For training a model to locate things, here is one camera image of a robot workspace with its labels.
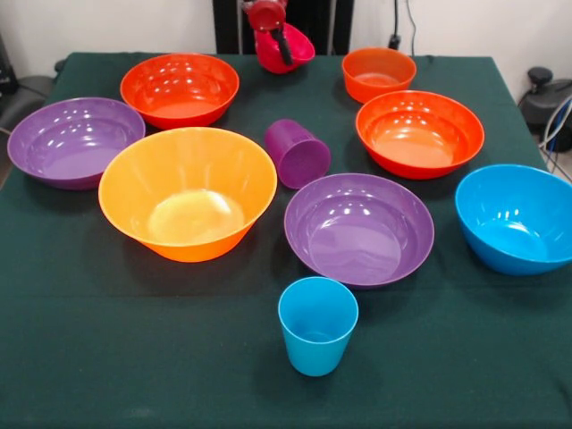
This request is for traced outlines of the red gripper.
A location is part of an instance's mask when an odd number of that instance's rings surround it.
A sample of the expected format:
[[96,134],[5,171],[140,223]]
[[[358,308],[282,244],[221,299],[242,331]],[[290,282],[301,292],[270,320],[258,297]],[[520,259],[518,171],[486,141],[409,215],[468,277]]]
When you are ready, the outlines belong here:
[[286,19],[287,2],[282,0],[245,1],[244,12],[253,30],[270,31],[277,42],[282,61],[285,65],[293,65],[293,59],[284,35],[283,23]]

